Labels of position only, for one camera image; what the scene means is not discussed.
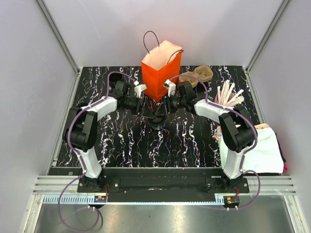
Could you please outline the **stack of black cups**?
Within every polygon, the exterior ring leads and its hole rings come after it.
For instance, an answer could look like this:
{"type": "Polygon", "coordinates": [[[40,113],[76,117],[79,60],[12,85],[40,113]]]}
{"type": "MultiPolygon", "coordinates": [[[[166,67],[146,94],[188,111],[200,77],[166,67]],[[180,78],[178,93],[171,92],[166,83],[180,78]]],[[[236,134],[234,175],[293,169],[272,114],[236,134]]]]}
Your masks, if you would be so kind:
{"type": "Polygon", "coordinates": [[[116,84],[117,84],[117,81],[121,81],[121,80],[122,80],[122,74],[112,73],[109,76],[109,86],[110,86],[110,88],[114,89],[116,84]]]}

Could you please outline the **orange paper bag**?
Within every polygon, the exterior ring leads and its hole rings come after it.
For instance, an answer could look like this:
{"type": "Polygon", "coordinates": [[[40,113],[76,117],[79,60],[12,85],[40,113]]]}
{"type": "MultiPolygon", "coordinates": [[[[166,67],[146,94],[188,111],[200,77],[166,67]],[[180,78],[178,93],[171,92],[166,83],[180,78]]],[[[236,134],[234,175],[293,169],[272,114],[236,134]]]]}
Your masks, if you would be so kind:
{"type": "Polygon", "coordinates": [[[145,48],[147,54],[141,61],[142,80],[147,86],[144,93],[159,102],[168,93],[164,87],[166,80],[173,78],[173,83],[177,83],[183,49],[167,40],[157,41],[157,46],[151,50],[145,48]]]}

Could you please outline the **single black lid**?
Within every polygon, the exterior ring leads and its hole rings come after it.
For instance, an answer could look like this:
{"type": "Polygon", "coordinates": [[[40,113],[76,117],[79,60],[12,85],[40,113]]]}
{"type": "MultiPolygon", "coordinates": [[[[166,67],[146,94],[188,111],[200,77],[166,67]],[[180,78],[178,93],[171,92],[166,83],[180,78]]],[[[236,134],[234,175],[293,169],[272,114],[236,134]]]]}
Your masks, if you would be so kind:
{"type": "Polygon", "coordinates": [[[162,124],[165,121],[165,116],[154,116],[153,118],[149,118],[149,122],[151,124],[159,125],[162,124]]]}

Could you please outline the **single black cup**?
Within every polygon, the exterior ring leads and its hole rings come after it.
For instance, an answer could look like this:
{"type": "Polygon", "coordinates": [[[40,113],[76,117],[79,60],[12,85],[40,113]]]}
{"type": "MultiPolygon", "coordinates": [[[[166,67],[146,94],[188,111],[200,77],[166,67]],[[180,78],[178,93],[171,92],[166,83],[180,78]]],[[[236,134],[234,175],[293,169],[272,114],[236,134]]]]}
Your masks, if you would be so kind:
{"type": "Polygon", "coordinates": [[[156,131],[161,131],[163,129],[163,124],[154,124],[151,123],[151,127],[156,131]]]}

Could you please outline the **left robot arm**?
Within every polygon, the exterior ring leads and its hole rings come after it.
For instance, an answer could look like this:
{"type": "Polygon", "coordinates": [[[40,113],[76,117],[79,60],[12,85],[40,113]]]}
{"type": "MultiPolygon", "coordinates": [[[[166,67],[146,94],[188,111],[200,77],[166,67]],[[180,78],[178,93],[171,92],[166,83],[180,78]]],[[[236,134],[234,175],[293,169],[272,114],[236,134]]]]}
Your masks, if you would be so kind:
{"type": "Polygon", "coordinates": [[[95,143],[98,121],[104,116],[124,108],[135,116],[153,118],[153,114],[143,97],[145,84],[134,82],[134,95],[130,96],[129,84],[117,81],[115,88],[107,96],[82,107],[71,107],[63,131],[63,140],[76,154],[82,166],[82,182],[94,192],[104,189],[105,180],[102,166],[97,160],[95,143]]]}

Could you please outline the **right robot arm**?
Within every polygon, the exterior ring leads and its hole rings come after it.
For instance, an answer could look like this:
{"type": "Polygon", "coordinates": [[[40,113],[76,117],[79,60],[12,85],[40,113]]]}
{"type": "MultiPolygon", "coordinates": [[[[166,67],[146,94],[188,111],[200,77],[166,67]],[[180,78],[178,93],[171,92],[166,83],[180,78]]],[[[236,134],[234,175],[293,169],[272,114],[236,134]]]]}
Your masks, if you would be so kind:
{"type": "Polygon", "coordinates": [[[167,116],[183,108],[193,115],[220,124],[223,141],[227,146],[220,184],[225,192],[234,191],[245,174],[242,170],[245,154],[257,145],[258,140],[258,133],[247,110],[240,104],[229,108],[199,98],[188,81],[176,85],[167,80],[164,87],[168,94],[162,97],[156,116],[167,116]]]}

